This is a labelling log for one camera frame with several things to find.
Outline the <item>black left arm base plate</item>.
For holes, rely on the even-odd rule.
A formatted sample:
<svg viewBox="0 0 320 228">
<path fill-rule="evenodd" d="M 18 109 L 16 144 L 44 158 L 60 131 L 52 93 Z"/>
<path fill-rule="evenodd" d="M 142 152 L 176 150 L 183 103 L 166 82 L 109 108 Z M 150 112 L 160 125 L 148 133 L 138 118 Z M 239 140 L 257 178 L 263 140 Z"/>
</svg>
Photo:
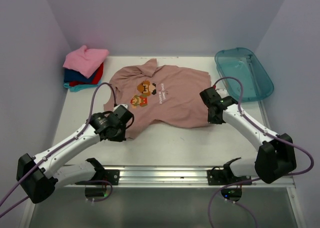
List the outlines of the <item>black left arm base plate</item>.
<svg viewBox="0 0 320 228">
<path fill-rule="evenodd" d="M 94 177 L 89 181 L 79 181 L 76 185 L 104 185 L 102 181 L 107 181 L 113 186 L 117 186 L 120 180 L 120 170 L 119 169 L 105 169 L 104 172 L 99 171 Z"/>
</svg>

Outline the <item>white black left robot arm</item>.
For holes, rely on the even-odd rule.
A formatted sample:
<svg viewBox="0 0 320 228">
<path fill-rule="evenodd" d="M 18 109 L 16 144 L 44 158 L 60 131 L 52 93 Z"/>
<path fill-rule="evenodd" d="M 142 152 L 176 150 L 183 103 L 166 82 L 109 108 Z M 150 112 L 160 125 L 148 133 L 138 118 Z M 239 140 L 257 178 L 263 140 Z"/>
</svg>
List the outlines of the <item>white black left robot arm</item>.
<svg viewBox="0 0 320 228">
<path fill-rule="evenodd" d="M 92 114 L 76 132 L 57 145 L 35 156 L 22 155 L 17 164 L 18 183 L 34 204 L 71 184 L 110 185 L 105 168 L 95 158 L 71 166 L 66 163 L 101 141 L 125 141 L 126 130 L 134 120 L 134 114 L 122 104 L 112 111 Z"/>
</svg>

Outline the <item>dusty pink printed t-shirt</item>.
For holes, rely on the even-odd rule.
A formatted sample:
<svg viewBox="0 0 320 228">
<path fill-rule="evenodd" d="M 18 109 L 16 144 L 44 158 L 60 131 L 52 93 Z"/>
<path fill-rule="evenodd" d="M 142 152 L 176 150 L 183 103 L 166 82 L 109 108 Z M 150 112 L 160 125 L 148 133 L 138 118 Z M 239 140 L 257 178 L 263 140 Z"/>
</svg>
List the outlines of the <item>dusty pink printed t-shirt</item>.
<svg viewBox="0 0 320 228">
<path fill-rule="evenodd" d="M 110 111 L 115 104 L 122 104 L 134 115 L 126 138 L 135 139 L 149 125 L 160 122 L 187 129 L 209 124 L 208 109 L 200 97 L 200 92 L 212 85 L 206 71 L 159 66 L 153 58 L 142 65 L 121 68 L 109 83 L 114 91 L 104 110 Z"/>
</svg>

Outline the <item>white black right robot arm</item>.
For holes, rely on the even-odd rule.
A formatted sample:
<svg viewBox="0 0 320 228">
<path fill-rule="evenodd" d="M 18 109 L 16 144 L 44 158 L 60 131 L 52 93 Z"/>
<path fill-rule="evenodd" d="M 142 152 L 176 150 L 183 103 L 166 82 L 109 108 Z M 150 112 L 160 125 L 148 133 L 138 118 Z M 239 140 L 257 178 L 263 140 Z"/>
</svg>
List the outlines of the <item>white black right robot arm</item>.
<svg viewBox="0 0 320 228">
<path fill-rule="evenodd" d="M 214 167 L 211 175 L 224 184 L 235 184 L 249 177 L 258 177 L 267 184 L 288 175 L 297 167 L 292 138 L 268 129 L 242 109 L 231 96 L 221 97 L 214 87 L 200 92 L 207 107 L 210 124 L 229 124 L 243 135 L 256 149 L 256 158 L 237 157 L 222 168 Z"/>
</svg>

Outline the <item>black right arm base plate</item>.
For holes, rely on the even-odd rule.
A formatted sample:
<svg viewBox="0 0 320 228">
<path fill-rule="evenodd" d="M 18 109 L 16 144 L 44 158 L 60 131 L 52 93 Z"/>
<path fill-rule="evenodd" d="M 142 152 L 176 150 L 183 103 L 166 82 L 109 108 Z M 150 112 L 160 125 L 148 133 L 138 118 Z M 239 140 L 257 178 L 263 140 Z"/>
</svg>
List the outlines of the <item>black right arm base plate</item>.
<svg viewBox="0 0 320 228">
<path fill-rule="evenodd" d="M 246 176 L 234 176 L 230 169 L 224 169 L 215 166 L 206 170 L 207 182 L 209 186 L 225 186 L 238 182 L 245 182 L 245 185 L 251 185 L 251 177 Z"/>
</svg>

